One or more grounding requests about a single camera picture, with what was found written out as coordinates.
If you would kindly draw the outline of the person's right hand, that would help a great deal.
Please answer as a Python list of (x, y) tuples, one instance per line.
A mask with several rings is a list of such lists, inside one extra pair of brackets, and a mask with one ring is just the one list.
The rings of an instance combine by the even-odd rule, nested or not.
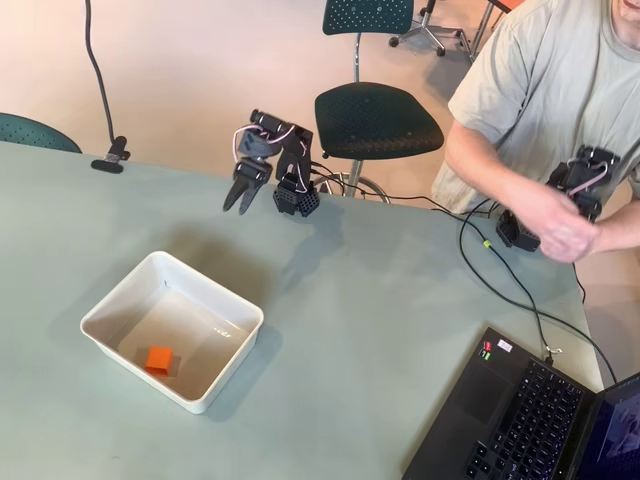
[(552, 192), (537, 234), (544, 255), (561, 263), (574, 263), (592, 252), (600, 229), (582, 217), (569, 198)]

